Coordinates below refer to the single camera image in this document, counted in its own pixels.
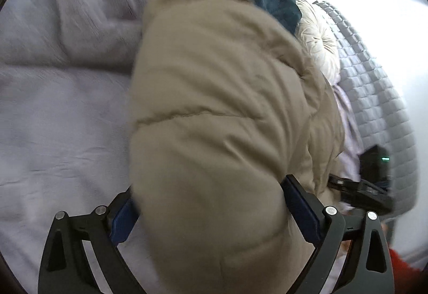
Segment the grey quilted headboard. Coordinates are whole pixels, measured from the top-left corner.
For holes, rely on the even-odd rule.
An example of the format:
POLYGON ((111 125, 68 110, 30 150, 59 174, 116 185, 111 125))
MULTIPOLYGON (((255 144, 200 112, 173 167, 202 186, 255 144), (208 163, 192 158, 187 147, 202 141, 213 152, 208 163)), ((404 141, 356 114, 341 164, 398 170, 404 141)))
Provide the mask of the grey quilted headboard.
POLYGON ((332 21, 341 66, 339 86, 350 101, 363 146, 379 145, 389 153, 393 207, 386 218, 397 218, 414 208, 419 188, 416 141, 406 107, 351 23, 330 3, 315 4, 332 21))

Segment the khaki puffer jacket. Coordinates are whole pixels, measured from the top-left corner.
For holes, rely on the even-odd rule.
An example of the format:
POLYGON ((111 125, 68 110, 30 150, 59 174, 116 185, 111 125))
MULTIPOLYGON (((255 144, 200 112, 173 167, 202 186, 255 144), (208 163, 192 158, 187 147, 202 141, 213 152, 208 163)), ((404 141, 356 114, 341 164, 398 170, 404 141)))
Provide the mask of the khaki puffer jacket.
POLYGON ((294 175, 324 203, 343 144, 332 88, 251 0, 149 0, 130 87, 130 179, 169 293, 285 293, 312 253, 294 175))

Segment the lavender plush bedspread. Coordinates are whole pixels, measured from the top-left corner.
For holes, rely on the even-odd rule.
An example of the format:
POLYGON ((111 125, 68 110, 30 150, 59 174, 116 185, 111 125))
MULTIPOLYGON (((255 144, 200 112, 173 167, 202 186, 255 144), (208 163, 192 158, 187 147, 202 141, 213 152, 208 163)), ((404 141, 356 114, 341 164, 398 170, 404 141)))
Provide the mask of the lavender plush bedspread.
POLYGON ((1 252, 38 287, 49 221, 128 183, 126 96, 147 0, 7 0, 1 10, 1 252))

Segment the round cream pleated cushion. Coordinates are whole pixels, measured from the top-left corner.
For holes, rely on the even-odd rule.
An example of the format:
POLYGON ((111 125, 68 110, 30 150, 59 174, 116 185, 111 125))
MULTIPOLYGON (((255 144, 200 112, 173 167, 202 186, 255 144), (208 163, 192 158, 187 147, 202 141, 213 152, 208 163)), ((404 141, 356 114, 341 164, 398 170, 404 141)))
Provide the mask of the round cream pleated cushion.
POLYGON ((302 15, 296 37, 328 82, 336 85, 340 81, 340 61, 337 40, 331 29, 333 21, 314 3, 297 0, 296 4, 302 15))

